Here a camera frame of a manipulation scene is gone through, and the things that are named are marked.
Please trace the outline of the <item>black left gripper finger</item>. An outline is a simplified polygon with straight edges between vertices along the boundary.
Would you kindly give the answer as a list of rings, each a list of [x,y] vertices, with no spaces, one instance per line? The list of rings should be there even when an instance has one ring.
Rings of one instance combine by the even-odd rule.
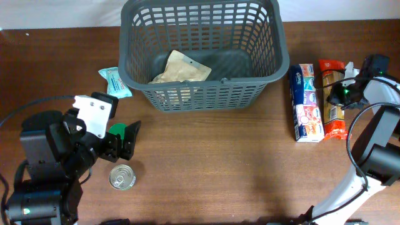
[[[138,132],[141,127],[141,121],[136,121],[124,129],[124,138],[122,141],[121,158],[129,161],[134,155],[134,148]]]
[[[103,92],[93,92],[91,94],[91,97],[94,99],[98,99],[100,101],[104,101],[106,103],[110,103],[111,104],[111,112],[109,115],[109,119],[112,119],[115,117],[116,110],[118,107],[118,102],[119,102],[119,99],[117,97],[103,93]]]

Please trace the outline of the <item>mint green wipes packet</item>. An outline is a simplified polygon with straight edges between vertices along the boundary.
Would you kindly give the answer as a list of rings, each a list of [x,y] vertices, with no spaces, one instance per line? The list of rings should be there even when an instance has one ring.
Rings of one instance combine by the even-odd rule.
[[[119,76],[118,67],[100,69],[98,73],[107,81],[107,94],[118,99],[130,98],[133,96],[130,89],[125,85]]]

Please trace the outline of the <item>orange pasta packet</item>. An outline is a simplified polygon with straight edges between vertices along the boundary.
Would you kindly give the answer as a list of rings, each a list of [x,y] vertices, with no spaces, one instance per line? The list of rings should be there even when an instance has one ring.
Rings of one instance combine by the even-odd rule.
[[[336,60],[320,59],[319,67],[322,72],[322,85],[327,86],[344,78],[344,63]],[[327,101],[332,86],[322,90],[323,96],[323,123],[324,140],[340,139],[345,140],[348,132],[344,120],[344,111],[339,107],[332,105]]]

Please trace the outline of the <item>Kleenex tissue multipack box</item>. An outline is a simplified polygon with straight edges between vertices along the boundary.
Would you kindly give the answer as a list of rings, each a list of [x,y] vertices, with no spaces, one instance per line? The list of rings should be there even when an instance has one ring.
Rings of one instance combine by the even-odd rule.
[[[324,128],[314,87],[313,65],[292,65],[287,75],[295,140],[299,143],[318,143],[324,139]]]

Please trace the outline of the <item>brown paper pouch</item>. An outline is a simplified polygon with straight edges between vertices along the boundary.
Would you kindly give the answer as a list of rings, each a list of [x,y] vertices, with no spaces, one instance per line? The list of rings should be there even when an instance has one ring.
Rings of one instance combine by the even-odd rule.
[[[199,82],[205,81],[210,75],[212,69],[195,60],[187,57],[183,53],[173,50],[167,59],[165,70],[163,73],[157,75],[148,84],[172,83],[172,82]],[[165,94],[164,91],[155,91],[156,97],[162,102],[167,103],[166,97],[168,95],[170,103],[177,106],[180,103],[178,89],[168,89]],[[190,89],[182,88],[181,91],[182,102],[190,99]]]

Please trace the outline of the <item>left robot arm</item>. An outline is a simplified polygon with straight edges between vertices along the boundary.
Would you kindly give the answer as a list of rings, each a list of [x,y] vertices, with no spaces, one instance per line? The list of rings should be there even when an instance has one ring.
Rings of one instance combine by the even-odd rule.
[[[66,112],[48,110],[26,118],[19,140],[25,160],[14,175],[12,194],[1,199],[4,224],[77,224],[82,175],[98,159],[130,160],[141,122],[123,133],[107,130],[119,99],[103,92],[76,95]]]

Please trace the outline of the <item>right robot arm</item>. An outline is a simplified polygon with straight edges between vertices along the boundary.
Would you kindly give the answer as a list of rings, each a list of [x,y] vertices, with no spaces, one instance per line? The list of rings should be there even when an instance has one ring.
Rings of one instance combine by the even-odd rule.
[[[399,80],[387,73],[388,64],[387,56],[372,54],[357,74],[349,63],[340,71],[343,79],[327,85],[327,102],[360,109],[349,132],[369,109],[374,116],[355,142],[346,139],[351,167],[344,179],[323,202],[300,215],[297,224],[348,224],[370,197],[399,180],[399,146],[389,143],[399,137]]]

